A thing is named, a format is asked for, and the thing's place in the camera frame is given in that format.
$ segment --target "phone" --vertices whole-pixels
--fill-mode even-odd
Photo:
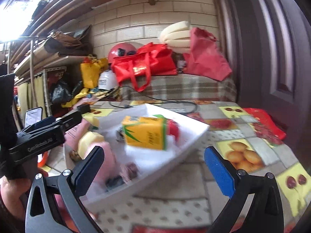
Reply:
[[[42,120],[42,111],[42,107],[27,110],[25,116],[25,127],[40,122]]]

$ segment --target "yellow juice box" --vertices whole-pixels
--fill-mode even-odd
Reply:
[[[166,149],[166,119],[126,116],[122,121],[126,144],[154,150]]]

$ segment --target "red bag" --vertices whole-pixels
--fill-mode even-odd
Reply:
[[[263,125],[268,127],[272,133],[279,138],[280,140],[283,140],[286,137],[286,133],[279,129],[274,122],[272,121],[271,117],[267,112],[265,112],[262,109],[254,109],[254,108],[244,108],[244,110],[255,117],[259,122],[261,122]]]
[[[218,51],[213,34],[200,28],[190,32],[190,54],[184,53],[187,67],[185,74],[201,75],[222,81],[232,70],[227,60]]]
[[[172,50],[166,44],[149,43],[137,50],[135,55],[115,57],[111,70],[117,81],[130,79],[137,92],[145,90],[150,84],[152,75],[176,75],[176,66],[171,58]],[[138,87],[136,76],[146,76],[146,84]]]

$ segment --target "door panel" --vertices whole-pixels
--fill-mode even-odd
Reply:
[[[309,168],[311,150],[303,149],[301,141],[310,112],[310,24],[294,0],[230,1],[240,41],[235,45],[238,103],[266,110],[287,133],[284,142]]]

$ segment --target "table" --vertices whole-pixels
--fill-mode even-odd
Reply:
[[[144,102],[133,101],[112,104],[124,106],[142,103]],[[231,151],[232,142],[240,142],[240,145],[243,143],[260,156],[262,166],[258,166],[251,174],[264,176],[266,172],[272,172],[276,176],[283,205],[285,230],[291,229],[297,223],[311,201],[311,177],[291,149],[283,143],[276,145],[257,137],[255,123],[258,125],[258,120],[248,115],[236,103],[216,101],[196,101],[196,103],[199,105],[196,115],[206,123],[215,126],[217,123],[215,119],[228,119],[231,121],[230,125],[225,129],[211,126],[204,141],[197,145],[197,149],[182,164],[126,203],[114,208],[103,208],[97,223],[105,233],[143,233],[146,232],[146,228],[195,228],[196,232],[205,232],[225,206],[228,197],[221,193],[206,167],[203,153],[206,147],[213,145],[226,158]],[[159,105],[172,110],[178,109],[178,112],[193,109],[193,105],[187,104],[159,103]],[[101,109],[102,112],[99,114],[101,116],[122,111],[120,108],[113,108],[107,102],[94,103],[91,108]],[[53,168],[54,174],[59,174],[66,168],[61,148],[51,152],[48,165]],[[305,183],[299,184],[300,175],[306,178]],[[288,176],[296,180],[295,188],[287,187]],[[252,198],[253,195],[248,196],[236,227],[242,224]]]

